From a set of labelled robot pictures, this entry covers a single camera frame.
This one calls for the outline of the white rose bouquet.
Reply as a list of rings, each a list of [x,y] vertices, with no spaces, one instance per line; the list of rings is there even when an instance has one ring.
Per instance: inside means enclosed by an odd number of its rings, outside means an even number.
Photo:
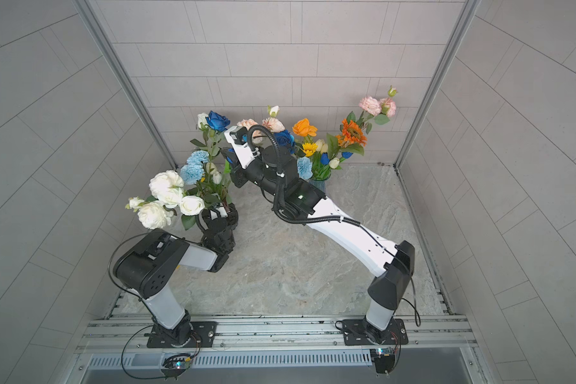
[[[188,195],[184,187],[185,182],[176,171],[161,172],[150,180],[151,196],[129,198],[125,208],[134,211],[149,230],[167,228],[174,220],[181,221],[188,230],[195,225],[195,218],[206,203],[196,194]]]

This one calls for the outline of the dark blue rose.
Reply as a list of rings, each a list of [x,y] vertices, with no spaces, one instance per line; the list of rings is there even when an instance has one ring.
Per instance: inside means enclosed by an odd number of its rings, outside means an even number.
[[[219,156],[222,141],[225,139],[224,132],[230,126],[230,120],[212,110],[206,116],[206,127],[208,137],[208,152],[210,159],[214,160]]]

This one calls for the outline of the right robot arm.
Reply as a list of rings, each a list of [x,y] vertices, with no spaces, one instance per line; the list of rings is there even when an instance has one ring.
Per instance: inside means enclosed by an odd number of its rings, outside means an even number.
[[[299,177],[297,161],[285,147],[265,148],[258,156],[248,145],[223,148],[230,177],[237,187],[252,182],[273,196],[273,212],[284,222],[310,227],[334,240],[374,276],[367,289],[371,304],[361,326],[345,330],[382,345],[398,340],[395,312],[412,285],[415,249],[376,235],[338,208],[326,194]]]

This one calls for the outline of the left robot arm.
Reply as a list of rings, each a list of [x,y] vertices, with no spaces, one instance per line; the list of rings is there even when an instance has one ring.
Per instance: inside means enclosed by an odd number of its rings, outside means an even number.
[[[112,281],[141,300],[152,314],[150,347],[181,347],[193,339],[195,329],[190,324],[190,314],[168,286],[177,268],[216,273],[235,248],[238,211],[233,203],[204,209],[195,217],[195,224],[203,232],[200,243],[177,238],[161,229],[152,230],[109,265]]]

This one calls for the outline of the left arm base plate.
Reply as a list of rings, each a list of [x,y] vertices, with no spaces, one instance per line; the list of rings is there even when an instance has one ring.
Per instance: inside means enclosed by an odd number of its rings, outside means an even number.
[[[216,322],[185,322],[168,330],[155,323],[147,337],[147,348],[210,348],[213,346]]]

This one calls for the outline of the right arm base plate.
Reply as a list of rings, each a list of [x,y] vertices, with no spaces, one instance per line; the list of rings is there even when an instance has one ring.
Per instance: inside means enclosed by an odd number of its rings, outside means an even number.
[[[384,331],[363,319],[336,321],[335,328],[342,333],[347,346],[391,346],[409,343],[404,321],[392,318]]]

